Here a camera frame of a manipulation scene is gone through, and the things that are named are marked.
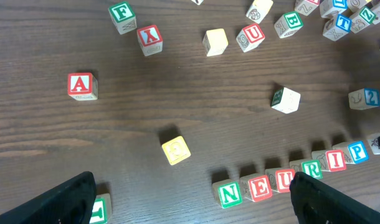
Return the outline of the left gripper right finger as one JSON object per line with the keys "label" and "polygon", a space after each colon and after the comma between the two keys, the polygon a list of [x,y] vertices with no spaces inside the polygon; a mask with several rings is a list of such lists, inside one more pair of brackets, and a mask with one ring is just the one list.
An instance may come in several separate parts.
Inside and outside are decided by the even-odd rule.
{"label": "left gripper right finger", "polygon": [[290,184],[291,201],[299,223],[380,223],[380,213],[304,172]]}

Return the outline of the red E block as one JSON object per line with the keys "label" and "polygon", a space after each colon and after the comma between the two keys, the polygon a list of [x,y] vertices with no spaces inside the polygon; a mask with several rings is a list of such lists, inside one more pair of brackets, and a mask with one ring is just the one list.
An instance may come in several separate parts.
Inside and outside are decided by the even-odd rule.
{"label": "red E block", "polygon": [[267,175],[250,174],[239,179],[242,196],[252,202],[261,202],[273,195]]}

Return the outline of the blue P block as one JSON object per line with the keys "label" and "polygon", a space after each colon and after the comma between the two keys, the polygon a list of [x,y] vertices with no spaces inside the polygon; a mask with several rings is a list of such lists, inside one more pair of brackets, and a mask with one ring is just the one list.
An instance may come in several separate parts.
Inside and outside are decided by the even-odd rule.
{"label": "blue P block", "polygon": [[346,164],[360,164],[369,160],[369,155],[362,141],[342,142],[333,145],[332,149],[343,151]]}

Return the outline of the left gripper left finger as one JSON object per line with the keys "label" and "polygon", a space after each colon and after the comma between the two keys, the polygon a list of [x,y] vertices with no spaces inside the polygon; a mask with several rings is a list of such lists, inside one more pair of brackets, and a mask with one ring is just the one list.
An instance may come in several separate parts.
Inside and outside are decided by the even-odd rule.
{"label": "left gripper left finger", "polygon": [[93,173],[82,172],[0,215],[0,224],[89,223],[96,197]]}

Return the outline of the green N block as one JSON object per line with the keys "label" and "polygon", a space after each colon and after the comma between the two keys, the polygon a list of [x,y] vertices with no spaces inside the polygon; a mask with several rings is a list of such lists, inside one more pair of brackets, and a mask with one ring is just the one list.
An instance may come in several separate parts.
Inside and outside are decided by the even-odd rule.
{"label": "green N block", "polygon": [[231,179],[213,183],[212,192],[221,208],[231,208],[242,203],[239,183]]}

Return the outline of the green R block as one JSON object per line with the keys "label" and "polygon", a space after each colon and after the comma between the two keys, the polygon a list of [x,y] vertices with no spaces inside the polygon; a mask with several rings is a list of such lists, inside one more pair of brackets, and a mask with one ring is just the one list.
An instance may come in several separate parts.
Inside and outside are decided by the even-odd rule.
{"label": "green R block", "polygon": [[289,162],[290,168],[296,172],[304,172],[315,179],[322,179],[323,173],[319,160],[316,159],[300,159]]}

